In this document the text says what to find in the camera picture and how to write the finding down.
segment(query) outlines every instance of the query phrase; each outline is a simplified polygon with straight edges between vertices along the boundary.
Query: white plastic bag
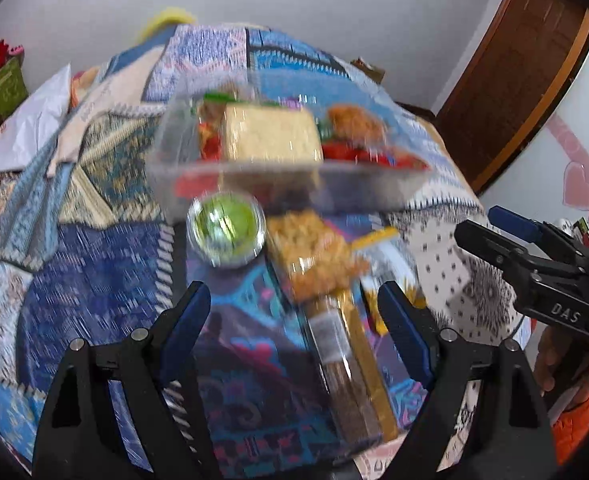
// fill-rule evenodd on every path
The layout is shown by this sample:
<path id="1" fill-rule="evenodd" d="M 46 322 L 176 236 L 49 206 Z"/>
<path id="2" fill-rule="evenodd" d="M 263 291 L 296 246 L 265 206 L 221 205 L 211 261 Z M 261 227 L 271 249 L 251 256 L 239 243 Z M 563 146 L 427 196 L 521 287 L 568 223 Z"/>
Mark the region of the white plastic bag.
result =
<path id="1" fill-rule="evenodd" d="M 0 173 L 21 171 L 59 129 L 70 105 L 72 70 L 63 67 L 0 127 Z"/>

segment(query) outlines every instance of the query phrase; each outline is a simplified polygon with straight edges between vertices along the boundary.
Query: door frame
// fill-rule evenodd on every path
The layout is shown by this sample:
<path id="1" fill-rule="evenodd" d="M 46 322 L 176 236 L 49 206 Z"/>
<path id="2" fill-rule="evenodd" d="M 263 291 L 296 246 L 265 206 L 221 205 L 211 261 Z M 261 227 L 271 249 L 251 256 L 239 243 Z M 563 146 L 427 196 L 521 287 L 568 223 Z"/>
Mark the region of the door frame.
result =
<path id="1" fill-rule="evenodd" d="M 458 82 L 452 89 L 452 92 L 446 99 L 445 103 L 439 113 L 436 116 L 436 125 L 439 125 L 439 119 L 445 117 L 453 103 L 457 99 L 458 95 L 465 88 L 468 79 L 471 77 L 474 69 L 478 65 L 482 56 L 485 54 L 485 50 L 489 46 L 490 41 L 494 37 L 507 6 L 511 0 L 501 0 L 501 4 L 498 6 L 497 13 L 495 14 L 492 22 L 490 23 L 481 43 L 477 47 L 474 55 L 470 59 L 468 66 L 466 66 L 463 74 L 459 78 Z M 549 115 L 556 107 L 561 97 L 565 94 L 573 76 L 576 75 L 578 68 L 580 67 L 587 48 L 589 47 L 589 10 L 586 10 L 583 21 L 579 27 L 579 31 L 575 40 L 565 58 L 564 62 L 556 74 L 552 83 L 548 89 L 541 96 L 539 102 L 534 107 L 534 110 L 524 120 L 523 124 L 517 129 L 510 141 L 503 147 L 503 149 L 495 156 L 492 161 L 485 167 L 479 176 L 477 176 L 472 182 L 470 182 L 471 188 L 475 193 L 480 193 L 489 184 L 491 184 L 495 178 L 497 178 L 501 170 L 505 169 L 507 165 L 513 160 L 513 158 L 520 153 L 520 151 L 527 145 L 527 142 L 532 139 L 533 135 L 543 126 Z"/>

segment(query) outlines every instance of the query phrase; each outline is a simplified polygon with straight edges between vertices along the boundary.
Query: orange sleeve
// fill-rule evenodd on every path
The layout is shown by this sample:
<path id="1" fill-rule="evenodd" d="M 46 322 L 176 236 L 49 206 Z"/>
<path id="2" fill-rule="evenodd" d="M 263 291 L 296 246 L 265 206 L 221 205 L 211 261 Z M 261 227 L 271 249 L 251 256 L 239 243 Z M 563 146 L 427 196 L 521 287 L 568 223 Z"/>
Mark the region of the orange sleeve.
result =
<path id="1" fill-rule="evenodd" d="M 589 431 L 589 398 L 570 412 L 561 413 L 552 426 L 557 461 L 565 462 Z"/>

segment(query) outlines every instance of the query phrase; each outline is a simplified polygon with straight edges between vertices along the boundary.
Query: clear plastic food container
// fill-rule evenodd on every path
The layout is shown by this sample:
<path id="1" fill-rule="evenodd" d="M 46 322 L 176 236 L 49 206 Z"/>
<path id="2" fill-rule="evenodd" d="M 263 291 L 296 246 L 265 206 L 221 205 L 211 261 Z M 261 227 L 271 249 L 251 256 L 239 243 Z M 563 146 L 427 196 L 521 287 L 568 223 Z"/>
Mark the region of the clear plastic food container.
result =
<path id="1" fill-rule="evenodd" d="M 411 146 L 401 142 L 401 125 L 392 111 L 347 78 L 292 70 L 187 75 L 178 83 L 146 156 L 148 182 L 169 222 L 184 219 L 194 198 L 217 190 L 250 193 L 268 214 L 305 208 L 321 214 L 398 210 L 431 174 L 425 163 L 400 169 L 327 157 L 320 164 L 202 160 L 197 107 L 209 92 L 231 87 L 244 102 L 304 107 L 314 116 L 321 138 L 329 123 L 328 108 L 358 105 L 385 124 L 388 147 L 411 153 Z"/>

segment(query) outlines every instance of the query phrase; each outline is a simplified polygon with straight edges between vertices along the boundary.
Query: white label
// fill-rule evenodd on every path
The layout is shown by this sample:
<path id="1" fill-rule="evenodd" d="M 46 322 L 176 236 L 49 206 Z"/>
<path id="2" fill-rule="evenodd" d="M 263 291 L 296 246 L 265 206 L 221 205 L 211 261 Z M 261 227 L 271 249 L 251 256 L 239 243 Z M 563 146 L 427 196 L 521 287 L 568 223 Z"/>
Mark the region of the white label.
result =
<path id="1" fill-rule="evenodd" d="M 352 350 L 345 326 L 338 310 L 329 310 L 308 320 L 309 331 L 319 352 L 321 364 L 343 361 L 350 357 Z"/>

